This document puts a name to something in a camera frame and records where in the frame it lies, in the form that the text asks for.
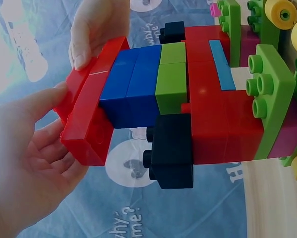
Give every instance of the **green block stud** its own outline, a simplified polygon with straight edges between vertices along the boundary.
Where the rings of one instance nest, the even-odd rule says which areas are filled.
[[[217,2],[222,15],[218,18],[222,31],[230,37],[230,67],[240,67],[241,9],[235,0]]]
[[[162,45],[160,65],[171,63],[186,63],[185,42],[176,42]]]
[[[248,17],[248,24],[253,32],[260,37],[261,44],[273,45],[278,49],[280,30],[267,18],[265,5],[267,0],[250,0],[247,3],[251,15]]]
[[[265,159],[278,136],[296,85],[295,79],[272,45],[257,45],[250,55],[246,91],[254,96],[253,115],[260,118],[264,133],[254,160]]]
[[[161,114],[179,114],[187,103],[186,63],[159,66],[156,100]]]

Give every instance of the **red building block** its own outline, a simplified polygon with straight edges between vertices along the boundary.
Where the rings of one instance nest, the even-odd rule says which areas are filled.
[[[297,103],[292,99],[268,158],[285,157],[297,146]]]
[[[260,38],[251,30],[251,26],[241,26],[240,67],[248,67],[249,55],[256,54]]]
[[[103,47],[99,54],[98,63],[92,69],[90,74],[97,74],[102,72],[108,72],[111,70],[115,57],[119,51],[129,49],[129,44],[124,36],[113,38],[109,40]]]
[[[223,163],[228,123],[215,63],[190,63],[188,75],[194,164]]]
[[[214,61],[212,49],[207,40],[186,41],[187,62]]]
[[[103,166],[113,126],[98,107],[109,72],[90,75],[69,115],[61,142],[83,165]]]
[[[54,111],[59,115],[64,124],[66,124],[67,118],[74,107],[79,93],[96,62],[97,57],[93,57],[90,64],[84,70],[77,71],[73,69],[67,77],[66,85],[68,92],[63,101],[54,108]]]
[[[221,26],[189,26],[185,27],[186,42],[220,40],[224,54],[230,63],[230,37],[222,31]]]
[[[246,91],[222,91],[228,118],[229,137],[224,161],[253,160],[264,132],[260,119],[253,116],[252,101]]]

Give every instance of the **pink building block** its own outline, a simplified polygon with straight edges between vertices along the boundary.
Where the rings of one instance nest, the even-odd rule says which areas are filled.
[[[289,156],[297,146],[297,103],[291,100],[287,114],[268,158]]]
[[[249,55],[256,54],[260,38],[251,30],[251,26],[241,26],[240,67],[248,67]]]
[[[220,12],[217,3],[212,3],[210,4],[210,15],[212,17],[219,17],[222,15],[222,13]]]

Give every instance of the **block structure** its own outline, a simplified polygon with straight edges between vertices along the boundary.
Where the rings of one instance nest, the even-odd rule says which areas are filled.
[[[247,94],[254,96],[253,114],[261,118],[264,134],[255,160],[268,157],[288,110],[295,80],[272,45],[257,45],[256,55],[249,56],[249,70],[254,74],[246,84]]]

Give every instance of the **finger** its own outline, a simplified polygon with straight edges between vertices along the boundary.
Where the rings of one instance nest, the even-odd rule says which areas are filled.
[[[71,53],[76,70],[82,70],[91,60],[90,30],[88,24],[77,18],[71,27]]]
[[[51,163],[51,166],[57,170],[59,173],[63,173],[66,171],[73,163],[75,162],[75,158],[71,153],[67,153],[62,159],[56,160]]]
[[[29,95],[11,104],[28,117],[28,123],[36,123],[50,110],[56,107],[67,92],[66,83]]]
[[[66,147],[56,140],[55,143],[48,145],[40,150],[40,154],[48,163],[53,163],[57,160],[61,160],[68,153]]]
[[[75,160],[74,163],[62,173],[69,185],[68,194],[81,182],[88,168],[89,166],[82,165],[78,160]]]
[[[69,47],[68,47],[68,57],[69,57],[69,62],[70,62],[71,68],[74,68],[74,59],[73,59],[73,55],[71,53],[71,41],[70,41]]]
[[[48,126],[35,131],[32,141],[36,145],[36,148],[41,150],[45,146],[54,143],[59,138],[63,129],[64,125],[62,124],[61,119],[57,119]]]

